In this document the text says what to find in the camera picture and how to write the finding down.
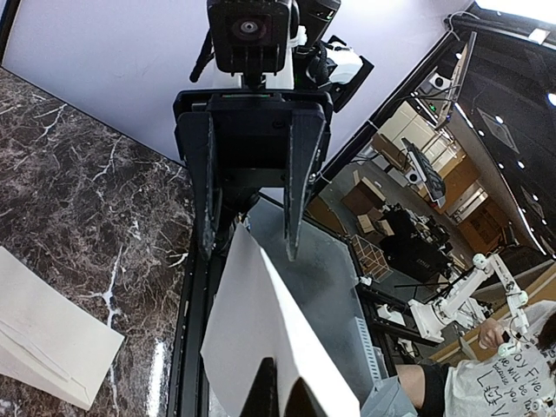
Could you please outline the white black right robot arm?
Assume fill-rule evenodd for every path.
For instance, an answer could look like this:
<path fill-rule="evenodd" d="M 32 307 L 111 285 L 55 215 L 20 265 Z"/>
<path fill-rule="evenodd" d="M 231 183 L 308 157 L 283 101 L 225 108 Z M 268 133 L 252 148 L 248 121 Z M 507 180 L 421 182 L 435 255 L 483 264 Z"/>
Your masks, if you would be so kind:
<path fill-rule="evenodd" d="M 214 84 L 180 92 L 173 105 L 205 259 L 267 188 L 283 192 L 287 254 L 296 257 L 333 115 L 373 68 L 341 39 L 325 37 L 339 8 L 337 1 L 208 2 L 208 33 L 189 79 L 213 65 Z"/>

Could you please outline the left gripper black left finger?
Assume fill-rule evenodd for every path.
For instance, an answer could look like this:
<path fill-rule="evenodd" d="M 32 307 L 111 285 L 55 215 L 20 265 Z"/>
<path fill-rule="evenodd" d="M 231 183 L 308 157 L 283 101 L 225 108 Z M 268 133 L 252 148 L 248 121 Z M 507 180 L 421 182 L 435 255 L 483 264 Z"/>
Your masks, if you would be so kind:
<path fill-rule="evenodd" d="M 276 417 L 278 415 L 276 371 L 273 358 L 266 357 L 261 361 L 242 408 L 242 417 Z"/>

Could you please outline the cream paper envelope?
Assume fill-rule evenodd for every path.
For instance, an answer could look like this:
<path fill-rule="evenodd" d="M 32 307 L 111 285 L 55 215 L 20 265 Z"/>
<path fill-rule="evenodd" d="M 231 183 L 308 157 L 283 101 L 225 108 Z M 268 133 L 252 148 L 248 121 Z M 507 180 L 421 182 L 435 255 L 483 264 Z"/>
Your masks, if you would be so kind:
<path fill-rule="evenodd" d="M 1 249 L 1 375 L 88 411 L 122 342 Z"/>

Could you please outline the spare white paper sheet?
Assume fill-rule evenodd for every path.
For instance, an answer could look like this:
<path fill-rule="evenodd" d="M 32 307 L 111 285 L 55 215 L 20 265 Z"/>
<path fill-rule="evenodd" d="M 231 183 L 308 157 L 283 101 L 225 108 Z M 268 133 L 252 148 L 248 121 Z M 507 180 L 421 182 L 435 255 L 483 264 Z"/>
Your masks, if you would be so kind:
<path fill-rule="evenodd" d="M 360 402 L 322 346 L 265 250 L 236 227 L 202 343 L 203 366 L 229 416 L 242 416 L 261 361 L 275 361 L 278 415 L 298 378 L 326 416 L 358 416 Z"/>

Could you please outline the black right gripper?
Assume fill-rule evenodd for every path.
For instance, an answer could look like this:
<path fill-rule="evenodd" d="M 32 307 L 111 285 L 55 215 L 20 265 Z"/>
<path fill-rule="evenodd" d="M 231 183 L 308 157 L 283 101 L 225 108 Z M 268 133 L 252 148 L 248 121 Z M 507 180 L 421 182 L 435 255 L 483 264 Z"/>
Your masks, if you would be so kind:
<path fill-rule="evenodd" d="M 222 188 L 284 188 L 284 238 L 296 259 L 309 177 L 328 150 L 333 103 L 326 92 L 186 90 L 173 104 L 175 140 L 195 198 L 204 259 L 214 251 Z"/>

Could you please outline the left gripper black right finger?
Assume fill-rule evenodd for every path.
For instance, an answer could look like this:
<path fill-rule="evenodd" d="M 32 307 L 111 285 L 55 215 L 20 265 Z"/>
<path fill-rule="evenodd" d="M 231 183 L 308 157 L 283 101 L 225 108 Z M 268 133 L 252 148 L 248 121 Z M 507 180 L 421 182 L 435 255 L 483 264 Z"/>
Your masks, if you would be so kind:
<path fill-rule="evenodd" d="M 308 384 L 298 378 L 290 391 L 284 416 L 326 417 L 326 414 Z"/>

